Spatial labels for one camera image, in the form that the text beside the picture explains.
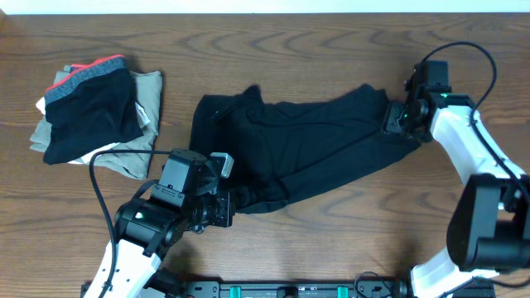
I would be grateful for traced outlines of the black pants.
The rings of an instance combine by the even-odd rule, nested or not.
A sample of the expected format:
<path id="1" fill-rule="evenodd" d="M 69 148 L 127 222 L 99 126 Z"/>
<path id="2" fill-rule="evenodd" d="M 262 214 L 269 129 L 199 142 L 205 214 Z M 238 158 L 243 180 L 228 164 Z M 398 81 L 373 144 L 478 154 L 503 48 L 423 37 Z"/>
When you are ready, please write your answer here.
<path id="1" fill-rule="evenodd" d="M 264 103 L 253 85 L 233 96 L 205 95 L 193 117 L 192 151 L 234 159 L 221 184 L 241 214 L 265 214 L 382 170 L 419 148 L 382 132 L 389 105 L 363 84 L 319 103 Z"/>

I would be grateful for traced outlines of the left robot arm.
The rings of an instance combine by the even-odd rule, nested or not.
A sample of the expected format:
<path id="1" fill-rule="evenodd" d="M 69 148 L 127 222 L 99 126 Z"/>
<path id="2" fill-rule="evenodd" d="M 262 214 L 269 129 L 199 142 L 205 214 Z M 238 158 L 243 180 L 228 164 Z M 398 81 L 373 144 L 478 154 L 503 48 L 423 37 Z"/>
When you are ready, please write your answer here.
<path id="1" fill-rule="evenodd" d="M 226 191 L 164 195 L 154 190 L 149 199 L 133 197 L 116 213 L 113 240 L 84 295 L 138 297 L 183 233 L 203 233 L 208 226 L 228 228 L 234 214 L 233 200 Z"/>

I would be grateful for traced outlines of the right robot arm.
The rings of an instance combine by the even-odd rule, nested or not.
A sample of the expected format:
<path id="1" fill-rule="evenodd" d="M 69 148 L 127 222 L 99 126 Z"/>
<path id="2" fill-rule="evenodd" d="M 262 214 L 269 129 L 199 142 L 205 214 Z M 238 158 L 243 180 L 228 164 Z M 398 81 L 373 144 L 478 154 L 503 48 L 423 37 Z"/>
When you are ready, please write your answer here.
<path id="1" fill-rule="evenodd" d="M 383 131 L 436 141 L 464 186 L 446 245 L 410 271 L 412 297 L 450 297 L 529 267 L 529 176 L 502 152 L 463 94 L 392 102 Z"/>

